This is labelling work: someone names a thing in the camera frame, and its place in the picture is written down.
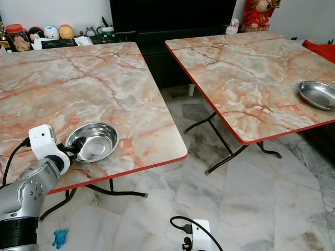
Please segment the round stainless steel bowl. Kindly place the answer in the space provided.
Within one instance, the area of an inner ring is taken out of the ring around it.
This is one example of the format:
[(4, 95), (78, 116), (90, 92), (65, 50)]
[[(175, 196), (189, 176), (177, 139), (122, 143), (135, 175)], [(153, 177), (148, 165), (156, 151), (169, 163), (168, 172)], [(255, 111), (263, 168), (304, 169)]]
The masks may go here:
[(298, 93), (315, 108), (335, 111), (335, 87), (319, 81), (303, 81), (298, 84)]
[(73, 131), (64, 144), (72, 144), (76, 139), (85, 139), (83, 149), (86, 151), (86, 158), (77, 158), (76, 161), (90, 163), (110, 155), (119, 143), (119, 134), (110, 124), (91, 122)]

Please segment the marble pattern folding table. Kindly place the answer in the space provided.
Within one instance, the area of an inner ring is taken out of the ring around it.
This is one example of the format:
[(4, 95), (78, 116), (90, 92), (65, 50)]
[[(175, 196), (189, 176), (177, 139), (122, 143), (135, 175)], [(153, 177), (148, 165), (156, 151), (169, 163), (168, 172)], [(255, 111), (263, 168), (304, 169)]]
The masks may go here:
[[(98, 182), (187, 157), (181, 134), (136, 43), (5, 53), (0, 81), (5, 184), (38, 161), (30, 146), (18, 146), (29, 137), (29, 129), (43, 124), (53, 128), (57, 144), (91, 122), (110, 124), (119, 134), (110, 155), (90, 163), (73, 160), (47, 195), (61, 191), (73, 195), (77, 188), (88, 187), (118, 198), (120, 191), (102, 189)], [(40, 221), (46, 215), (48, 210), (42, 206)]]
[(274, 31), (167, 40), (165, 45), (244, 150), (335, 123), (298, 95), (303, 81), (335, 87), (335, 64)]

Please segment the blue floor toy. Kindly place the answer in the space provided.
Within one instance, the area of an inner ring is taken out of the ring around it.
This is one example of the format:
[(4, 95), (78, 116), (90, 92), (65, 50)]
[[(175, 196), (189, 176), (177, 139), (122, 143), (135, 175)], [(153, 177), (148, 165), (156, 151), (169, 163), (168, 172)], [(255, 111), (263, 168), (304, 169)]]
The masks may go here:
[(69, 230), (67, 228), (54, 231), (52, 246), (54, 246), (56, 249), (62, 248), (62, 246), (64, 246), (64, 244), (66, 243), (66, 237), (68, 232)]

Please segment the white paper sheet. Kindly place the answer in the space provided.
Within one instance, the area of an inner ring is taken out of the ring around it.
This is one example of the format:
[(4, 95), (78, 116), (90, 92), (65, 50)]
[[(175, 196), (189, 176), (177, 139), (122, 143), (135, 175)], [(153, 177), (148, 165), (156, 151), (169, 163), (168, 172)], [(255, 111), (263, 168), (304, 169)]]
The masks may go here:
[(93, 41), (87, 36), (79, 36), (74, 38), (74, 42), (77, 46), (93, 45)]

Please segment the orange round toy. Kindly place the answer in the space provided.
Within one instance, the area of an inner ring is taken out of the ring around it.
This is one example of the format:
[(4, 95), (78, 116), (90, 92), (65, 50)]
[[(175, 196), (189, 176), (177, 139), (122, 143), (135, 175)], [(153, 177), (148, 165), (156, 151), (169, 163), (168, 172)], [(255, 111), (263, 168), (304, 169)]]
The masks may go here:
[(60, 40), (72, 40), (74, 31), (70, 25), (61, 25), (58, 29)]

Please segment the white round toy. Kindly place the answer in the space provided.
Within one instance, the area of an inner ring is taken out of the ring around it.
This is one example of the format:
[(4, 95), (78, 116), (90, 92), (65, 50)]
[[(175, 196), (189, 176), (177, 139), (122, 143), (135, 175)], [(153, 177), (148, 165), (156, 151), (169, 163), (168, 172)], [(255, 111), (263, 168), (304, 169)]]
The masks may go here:
[(59, 29), (56, 26), (46, 26), (44, 29), (44, 38), (48, 38), (50, 40), (59, 40)]

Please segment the green mug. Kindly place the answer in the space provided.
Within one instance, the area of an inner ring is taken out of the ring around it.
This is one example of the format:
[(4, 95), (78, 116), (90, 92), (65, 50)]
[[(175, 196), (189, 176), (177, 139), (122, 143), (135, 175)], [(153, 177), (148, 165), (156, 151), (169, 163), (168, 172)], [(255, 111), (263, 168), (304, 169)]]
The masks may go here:
[(98, 34), (101, 40), (111, 40), (115, 36), (114, 27), (96, 27), (96, 33)]

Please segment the black round toy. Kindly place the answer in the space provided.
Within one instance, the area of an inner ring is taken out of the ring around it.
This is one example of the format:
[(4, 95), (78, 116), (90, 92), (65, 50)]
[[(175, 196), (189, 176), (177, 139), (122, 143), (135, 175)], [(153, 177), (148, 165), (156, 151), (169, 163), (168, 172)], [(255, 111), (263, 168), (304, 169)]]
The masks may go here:
[(44, 38), (44, 31), (43, 29), (41, 29), (41, 27), (31, 27), (28, 30), (28, 35), (31, 43), (35, 43), (35, 40), (38, 40), (39, 38)]

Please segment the red lidded snack jar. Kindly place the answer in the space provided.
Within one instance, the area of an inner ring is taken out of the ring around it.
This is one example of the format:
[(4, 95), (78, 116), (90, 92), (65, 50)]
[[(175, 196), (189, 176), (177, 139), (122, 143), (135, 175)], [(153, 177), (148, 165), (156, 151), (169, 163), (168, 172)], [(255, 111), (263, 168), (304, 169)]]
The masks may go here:
[(6, 26), (7, 35), (14, 45), (16, 52), (25, 52), (31, 50), (30, 38), (26, 30), (20, 24)]

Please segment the black television screen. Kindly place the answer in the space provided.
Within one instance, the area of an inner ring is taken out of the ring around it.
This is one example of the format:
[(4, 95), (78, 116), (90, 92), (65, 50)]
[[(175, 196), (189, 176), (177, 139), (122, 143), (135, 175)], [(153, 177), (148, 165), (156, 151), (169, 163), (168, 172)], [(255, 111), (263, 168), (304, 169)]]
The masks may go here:
[(115, 31), (223, 30), (237, 0), (109, 0)]

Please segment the small white figure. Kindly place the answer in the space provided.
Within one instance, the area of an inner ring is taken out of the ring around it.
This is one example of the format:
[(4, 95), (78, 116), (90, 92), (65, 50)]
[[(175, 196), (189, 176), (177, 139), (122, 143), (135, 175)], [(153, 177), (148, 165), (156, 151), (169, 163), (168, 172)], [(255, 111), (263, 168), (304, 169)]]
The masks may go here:
[(226, 28), (225, 34), (232, 35), (232, 34), (238, 33), (238, 29), (239, 29), (239, 20), (236, 18), (233, 18), (229, 26)]

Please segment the red figurine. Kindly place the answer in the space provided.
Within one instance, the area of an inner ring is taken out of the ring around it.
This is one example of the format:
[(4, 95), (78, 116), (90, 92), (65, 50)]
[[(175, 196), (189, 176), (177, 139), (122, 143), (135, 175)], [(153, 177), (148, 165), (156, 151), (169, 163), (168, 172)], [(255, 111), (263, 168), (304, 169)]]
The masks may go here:
[(242, 14), (242, 32), (268, 31), (270, 17), (280, 8), (281, 0), (246, 0)]

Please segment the red cloth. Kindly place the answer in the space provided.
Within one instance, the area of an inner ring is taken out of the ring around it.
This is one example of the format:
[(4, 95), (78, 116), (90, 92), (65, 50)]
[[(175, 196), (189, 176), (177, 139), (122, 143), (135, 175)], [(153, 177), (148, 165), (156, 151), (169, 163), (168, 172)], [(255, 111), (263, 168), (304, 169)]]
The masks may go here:
[(335, 64), (335, 44), (315, 44), (309, 40), (305, 40), (302, 45), (304, 48), (315, 52), (317, 55)]

